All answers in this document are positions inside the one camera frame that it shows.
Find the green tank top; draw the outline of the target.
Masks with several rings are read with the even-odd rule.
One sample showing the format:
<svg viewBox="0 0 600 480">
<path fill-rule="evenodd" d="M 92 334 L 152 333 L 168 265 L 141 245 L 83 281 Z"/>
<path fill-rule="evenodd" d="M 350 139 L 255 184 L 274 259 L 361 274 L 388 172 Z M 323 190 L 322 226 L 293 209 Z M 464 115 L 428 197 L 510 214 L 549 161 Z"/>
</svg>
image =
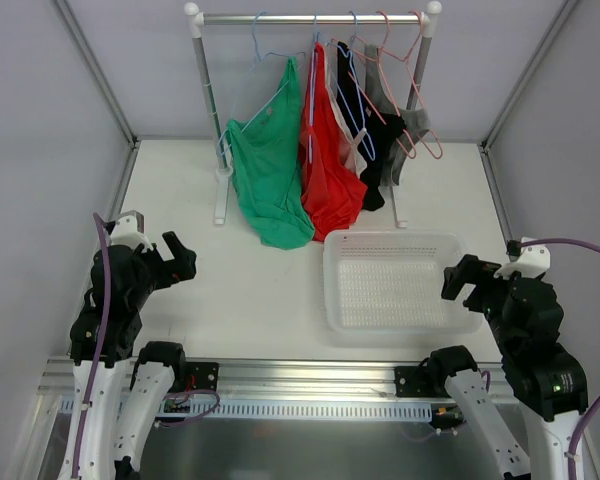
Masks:
<svg viewBox="0 0 600 480">
<path fill-rule="evenodd" d="M 226 125 L 239 208 L 262 244 L 283 250 L 305 246 L 315 233 L 301 201 L 301 113 L 298 62 L 291 57 L 264 109 Z"/>
</svg>

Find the red tank top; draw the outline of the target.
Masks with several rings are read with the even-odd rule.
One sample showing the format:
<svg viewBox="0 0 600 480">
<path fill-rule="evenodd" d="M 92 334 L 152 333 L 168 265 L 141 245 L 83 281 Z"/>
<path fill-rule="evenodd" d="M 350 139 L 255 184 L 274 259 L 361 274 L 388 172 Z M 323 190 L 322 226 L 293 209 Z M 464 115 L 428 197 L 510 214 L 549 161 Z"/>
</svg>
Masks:
<svg viewBox="0 0 600 480">
<path fill-rule="evenodd" d="M 340 163 L 339 130 L 325 84 L 324 47 L 317 43 L 313 163 L 308 159 L 309 90 L 301 116 L 298 160 L 302 169 L 301 203 L 322 242 L 334 230 L 354 224 L 362 210 L 367 186 Z"/>
</svg>

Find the white tank top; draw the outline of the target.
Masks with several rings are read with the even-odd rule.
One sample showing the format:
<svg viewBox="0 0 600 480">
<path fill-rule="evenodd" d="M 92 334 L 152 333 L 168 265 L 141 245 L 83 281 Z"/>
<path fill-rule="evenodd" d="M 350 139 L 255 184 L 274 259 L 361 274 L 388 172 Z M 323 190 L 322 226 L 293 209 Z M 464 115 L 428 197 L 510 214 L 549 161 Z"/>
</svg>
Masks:
<svg viewBox="0 0 600 480">
<path fill-rule="evenodd" d="M 345 117 L 343 116 L 340 107 L 336 101 L 336 94 L 331 87 L 331 78 L 333 72 L 329 66 L 327 54 L 324 54 L 324 67 L 325 67 L 325 84 L 326 90 L 329 96 L 329 101 L 333 111 L 334 118 L 338 125 L 339 130 L 339 158 L 340 163 L 347 168 L 349 171 L 354 173 L 357 178 L 360 178 L 361 173 L 366 169 L 367 163 L 363 156 L 358 151 L 358 146 L 362 142 L 362 137 L 367 133 L 366 129 L 363 128 L 362 132 L 353 137 Z"/>
</svg>

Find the blue hanger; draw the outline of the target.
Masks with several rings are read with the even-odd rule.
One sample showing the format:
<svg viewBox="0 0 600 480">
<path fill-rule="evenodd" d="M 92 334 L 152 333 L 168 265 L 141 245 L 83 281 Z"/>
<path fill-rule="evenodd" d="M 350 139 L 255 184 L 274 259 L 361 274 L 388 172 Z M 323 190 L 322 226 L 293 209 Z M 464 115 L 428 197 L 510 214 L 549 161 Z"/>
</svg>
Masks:
<svg viewBox="0 0 600 480">
<path fill-rule="evenodd" d="M 353 51 L 346 42 L 334 40 L 337 57 L 337 103 L 343 108 L 343 117 L 349 132 L 357 140 L 358 152 L 369 162 L 376 160 L 371 136 L 366 128 L 365 102 L 355 70 Z"/>
<path fill-rule="evenodd" d="M 291 59 L 294 58 L 295 60 L 298 60 L 299 58 L 301 58 L 302 60 L 306 59 L 306 53 L 304 51 L 298 51 L 295 52 L 293 54 L 283 54 L 283 53 L 279 53 L 279 52 L 275 52 L 275 51 L 269 51 L 266 54 L 262 54 L 260 52 L 260 47 L 259 47 L 259 41 L 257 38 L 257 33 L 256 33 L 256 29 L 257 29 L 257 23 L 260 20 L 261 17 L 263 17 L 266 14 L 266 11 L 261 11 L 259 12 L 253 19 L 252 23 L 251 23 L 251 38 L 253 40 L 253 46 L 254 46 L 254 57 L 253 57 L 253 63 L 251 65 L 251 67 L 249 68 L 245 79 L 248 79 L 253 72 L 263 63 L 265 62 L 268 58 L 270 57 L 280 57 L 280 58 L 285 58 L 285 59 Z M 244 131 L 248 126 L 250 126 L 253 121 L 255 120 L 256 116 L 259 115 L 261 112 L 263 112 L 265 110 L 266 107 L 268 107 L 271 102 L 281 93 L 281 91 L 287 86 L 287 84 L 289 83 L 289 81 L 284 81 L 281 87 L 278 87 L 275 91 L 275 93 L 264 103 L 264 105 L 241 127 L 241 131 Z M 218 154 L 220 154 L 221 156 L 225 155 L 226 153 L 229 152 L 229 149 L 231 147 L 230 142 L 227 140 L 227 135 L 228 135 L 229 129 L 225 128 L 225 130 L 221 133 L 219 140 L 217 141 L 216 144 L 216 152 Z"/>
<path fill-rule="evenodd" d="M 312 51 L 311 51 L 311 66 L 309 71 L 309 114 L 308 114 L 308 159 L 309 164 L 313 163 L 313 126 L 314 126 L 314 114 L 315 114 L 315 88 L 316 88 L 316 70 L 317 70 L 317 54 L 316 54 L 316 42 L 319 39 L 319 32 L 317 29 L 317 14 L 314 15 L 312 27 Z"/>
</svg>

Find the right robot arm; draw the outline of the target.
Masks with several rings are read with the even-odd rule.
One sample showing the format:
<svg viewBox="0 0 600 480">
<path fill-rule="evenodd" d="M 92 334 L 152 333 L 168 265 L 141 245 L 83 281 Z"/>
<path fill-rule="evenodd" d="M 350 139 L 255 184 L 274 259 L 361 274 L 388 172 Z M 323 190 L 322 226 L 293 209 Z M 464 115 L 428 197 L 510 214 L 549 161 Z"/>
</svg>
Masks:
<svg viewBox="0 0 600 480">
<path fill-rule="evenodd" d="M 520 270 L 465 255 L 444 270 L 441 296 L 453 301 L 463 287 L 463 305 L 484 316 L 502 355 L 505 379 L 519 401 L 528 435 L 519 446 L 488 395 L 476 361 L 461 345 L 432 352 L 428 388 L 460 408 L 503 479 L 575 479 L 584 468 L 576 428 L 588 408 L 582 366 L 559 343 L 564 311 L 554 287 Z"/>
</svg>

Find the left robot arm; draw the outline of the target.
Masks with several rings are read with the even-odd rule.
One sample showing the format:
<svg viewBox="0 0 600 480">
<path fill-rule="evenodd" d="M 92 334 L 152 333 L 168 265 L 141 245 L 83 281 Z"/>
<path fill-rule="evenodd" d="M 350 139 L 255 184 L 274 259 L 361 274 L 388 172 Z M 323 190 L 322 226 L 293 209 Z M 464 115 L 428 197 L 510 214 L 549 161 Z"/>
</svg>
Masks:
<svg viewBox="0 0 600 480">
<path fill-rule="evenodd" d="M 156 245 L 103 243 L 91 286 L 70 330 L 74 404 L 62 479 L 137 479 L 160 404 L 187 382 L 181 344 L 150 341 L 138 354 L 140 312 L 148 297 L 196 275 L 196 254 L 173 231 L 172 257 Z"/>
</svg>

